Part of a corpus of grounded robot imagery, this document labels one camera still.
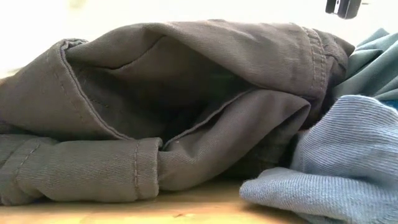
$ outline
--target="light blue cloth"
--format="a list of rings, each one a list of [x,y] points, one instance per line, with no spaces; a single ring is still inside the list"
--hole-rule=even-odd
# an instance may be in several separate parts
[[[290,169],[265,170],[240,196],[311,223],[398,223],[398,112],[346,95],[301,135]]]
[[[362,41],[348,59],[346,80],[332,89],[343,95],[398,100],[398,33],[377,30]]]

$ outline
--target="clothing pile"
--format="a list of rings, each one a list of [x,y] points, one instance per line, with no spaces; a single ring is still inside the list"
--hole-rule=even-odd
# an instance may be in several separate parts
[[[311,223],[398,221],[398,35],[134,24],[0,80],[0,204],[132,202],[217,176]]]

